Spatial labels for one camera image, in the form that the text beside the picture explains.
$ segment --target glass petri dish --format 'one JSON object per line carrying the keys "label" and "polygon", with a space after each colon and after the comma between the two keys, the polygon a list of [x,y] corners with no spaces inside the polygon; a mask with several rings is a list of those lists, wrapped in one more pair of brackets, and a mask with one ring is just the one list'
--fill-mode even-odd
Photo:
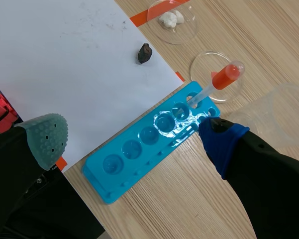
{"label": "glass petri dish", "polygon": [[[230,62],[231,60],[221,52],[204,51],[195,58],[191,65],[191,80],[197,81],[204,88],[211,82],[212,72],[219,72]],[[223,90],[213,92],[209,97],[215,103],[226,103],[240,94],[242,86],[243,76]]]}
{"label": "glass petri dish", "polygon": [[[167,28],[159,20],[165,12],[179,11],[185,22],[175,28]],[[147,12],[147,21],[151,30],[163,41],[180,45],[192,39],[198,31],[196,16],[190,3],[180,3],[174,0],[159,0],[153,3]]]}

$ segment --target wood grain surface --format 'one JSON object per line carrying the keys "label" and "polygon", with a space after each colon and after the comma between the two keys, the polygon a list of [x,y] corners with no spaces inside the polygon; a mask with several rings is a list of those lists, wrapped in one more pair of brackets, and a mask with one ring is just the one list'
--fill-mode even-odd
{"label": "wood grain surface", "polygon": [[[131,17],[151,0],[117,0]],[[216,50],[246,65],[244,88],[218,105],[222,117],[278,84],[299,85],[299,0],[190,0],[199,20],[191,41],[171,45],[148,24],[139,30],[169,65],[190,81],[190,65],[202,51]],[[299,160],[299,147],[279,149]],[[81,173],[82,159],[65,176],[113,239],[252,239],[252,226],[238,197],[208,160],[193,135],[112,205]]]}

